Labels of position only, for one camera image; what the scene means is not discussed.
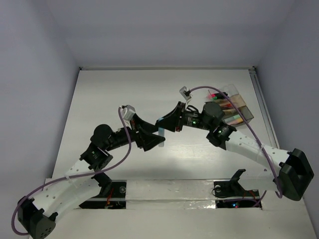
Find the pink orange highlighter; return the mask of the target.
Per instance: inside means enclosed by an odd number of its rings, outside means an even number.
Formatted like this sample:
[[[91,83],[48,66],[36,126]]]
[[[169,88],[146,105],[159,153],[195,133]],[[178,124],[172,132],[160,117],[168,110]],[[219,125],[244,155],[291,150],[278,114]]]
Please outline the pink orange highlighter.
[[[228,124],[229,125],[236,125],[236,124],[240,124],[240,123],[243,123],[244,121],[243,121],[243,119],[242,118],[237,118],[237,119],[235,119],[235,120],[233,120],[233,121],[230,121]]]

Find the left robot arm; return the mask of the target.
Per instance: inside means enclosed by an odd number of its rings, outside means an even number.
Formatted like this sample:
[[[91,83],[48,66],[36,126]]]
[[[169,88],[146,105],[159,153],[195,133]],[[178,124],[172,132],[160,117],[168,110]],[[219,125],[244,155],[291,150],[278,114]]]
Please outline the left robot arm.
[[[107,124],[94,129],[88,148],[64,174],[37,187],[21,198],[12,215],[33,239],[46,238],[70,210],[98,195],[109,196],[112,179],[107,171],[129,156],[132,144],[149,151],[165,141],[158,127],[136,113],[119,113],[122,128],[113,131]]]

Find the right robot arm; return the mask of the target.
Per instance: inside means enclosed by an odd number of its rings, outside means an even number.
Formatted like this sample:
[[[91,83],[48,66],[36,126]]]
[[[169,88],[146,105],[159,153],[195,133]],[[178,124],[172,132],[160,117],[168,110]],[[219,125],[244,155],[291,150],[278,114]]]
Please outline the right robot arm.
[[[258,188],[265,186],[267,191],[278,191],[299,201],[314,178],[306,154],[297,148],[286,151],[258,143],[224,123],[223,117],[223,110],[215,102],[205,102],[200,113],[187,111],[185,104],[178,102],[156,125],[172,132],[181,131],[183,126],[207,130],[206,138],[212,145],[251,159],[270,171],[270,176],[255,181]]]

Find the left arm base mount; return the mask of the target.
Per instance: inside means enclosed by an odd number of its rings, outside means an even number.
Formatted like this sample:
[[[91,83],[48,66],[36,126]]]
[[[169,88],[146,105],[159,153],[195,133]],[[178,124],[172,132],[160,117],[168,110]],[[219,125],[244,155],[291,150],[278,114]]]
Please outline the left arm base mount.
[[[113,181],[109,192],[101,194],[83,202],[79,205],[80,209],[126,209],[126,181]]]

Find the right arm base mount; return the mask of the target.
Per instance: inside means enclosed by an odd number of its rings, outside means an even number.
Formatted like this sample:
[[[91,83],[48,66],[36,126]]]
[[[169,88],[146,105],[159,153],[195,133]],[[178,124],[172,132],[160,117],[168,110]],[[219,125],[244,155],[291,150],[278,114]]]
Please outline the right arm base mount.
[[[216,208],[238,209],[262,207],[259,191],[245,190],[239,184],[239,179],[245,171],[245,169],[239,169],[228,180],[214,181],[211,194],[216,199]]]

